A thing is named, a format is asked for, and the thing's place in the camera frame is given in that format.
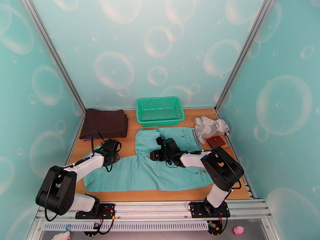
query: mounting plate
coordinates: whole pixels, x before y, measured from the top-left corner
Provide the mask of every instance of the mounting plate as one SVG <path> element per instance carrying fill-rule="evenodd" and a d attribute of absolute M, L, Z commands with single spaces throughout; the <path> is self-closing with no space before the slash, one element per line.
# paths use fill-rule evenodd
<path fill-rule="evenodd" d="M 103 213 L 102 217 L 105 220 L 112 219 L 112 217 L 115 215 L 114 211 L 114 206 L 115 204 L 105 204 L 105 203 L 100 203 L 100 211 Z M 84 212 L 84 211 L 78 211 L 76 213 L 76 219 L 99 219 L 99 215 L 92 215 L 90 212 Z"/>
<path fill-rule="evenodd" d="M 206 213 L 206 210 L 204 209 L 204 202 L 191 202 L 190 211 L 192 218 L 219 218 L 220 213 L 223 218 L 230 217 L 229 208 L 226 202 L 223 202 L 218 211 L 211 216 L 208 216 Z"/>

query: brown wallet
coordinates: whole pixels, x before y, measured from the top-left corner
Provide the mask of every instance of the brown wallet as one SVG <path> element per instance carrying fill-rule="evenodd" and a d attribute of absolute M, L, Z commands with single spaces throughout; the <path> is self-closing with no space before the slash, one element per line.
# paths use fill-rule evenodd
<path fill-rule="evenodd" d="M 214 148 L 216 146 L 223 146 L 226 144 L 220 136 L 213 136 L 211 138 L 208 138 L 207 142 L 211 148 Z"/>

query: white plush toy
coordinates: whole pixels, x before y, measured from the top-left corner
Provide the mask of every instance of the white plush toy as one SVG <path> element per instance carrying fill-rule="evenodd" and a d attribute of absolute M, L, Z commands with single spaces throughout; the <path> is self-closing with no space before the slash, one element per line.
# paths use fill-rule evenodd
<path fill-rule="evenodd" d="M 215 134 L 229 135 L 229 126 L 223 119 L 212 120 L 205 116 L 194 119 L 196 135 L 201 144 L 204 144 L 205 138 L 210 138 Z"/>

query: wooden platform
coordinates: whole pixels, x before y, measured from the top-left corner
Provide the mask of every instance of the wooden platform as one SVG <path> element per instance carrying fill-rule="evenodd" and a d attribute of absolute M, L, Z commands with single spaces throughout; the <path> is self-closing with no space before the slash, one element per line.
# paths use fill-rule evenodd
<path fill-rule="evenodd" d="M 128 134 L 126 138 L 116 138 L 116 140 L 122 143 L 122 149 L 119 152 L 120 157 L 135 155 L 134 145 L 135 145 L 135 135 L 136 132 L 142 128 L 142 126 L 137 122 L 136 111 L 125 111 L 129 118 Z M 185 109 L 185 120 L 178 124 L 179 127 L 194 127 L 194 118 L 207 116 L 211 119 L 217 119 L 212 109 Z M 98 146 L 101 140 L 95 140 L 94 146 Z M 210 149 L 209 145 L 206 143 L 202 145 L 203 149 Z M 234 155 L 231 148 L 229 148 L 226 143 L 222 146 L 228 154 Z M 83 140 L 78 140 L 74 148 L 73 154 L 69 163 L 74 163 L 80 160 L 83 156 L 91 151 L 91 143 L 84 142 Z M 228 199 L 249 199 L 249 194 L 244 186 L 244 182 L 241 179 L 242 188 L 235 190 L 230 194 Z M 147 191 L 125 191 L 125 192 L 88 192 L 84 188 L 83 181 L 78 182 L 76 187 L 76 193 L 78 194 L 91 194 L 98 197 L 101 201 L 107 202 L 120 202 L 120 201 L 171 201 L 171 200 L 203 200 L 208 193 L 212 185 L 205 188 L 198 188 L 193 190 L 184 191 L 160 191 L 160 190 L 147 190 Z"/>

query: teal pants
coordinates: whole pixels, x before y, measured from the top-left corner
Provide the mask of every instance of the teal pants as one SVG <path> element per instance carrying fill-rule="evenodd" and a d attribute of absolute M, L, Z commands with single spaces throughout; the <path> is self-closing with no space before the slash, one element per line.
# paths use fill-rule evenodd
<path fill-rule="evenodd" d="M 150 152 L 160 149 L 156 142 L 159 136 L 173 138 L 181 150 L 202 149 L 193 128 L 140 129 L 136 134 L 137 154 L 121 158 L 111 172 L 104 167 L 94 170 L 83 178 L 85 188 L 89 192 L 179 191 L 202 188 L 212 183 L 203 168 L 169 168 L 165 162 L 150 160 Z"/>

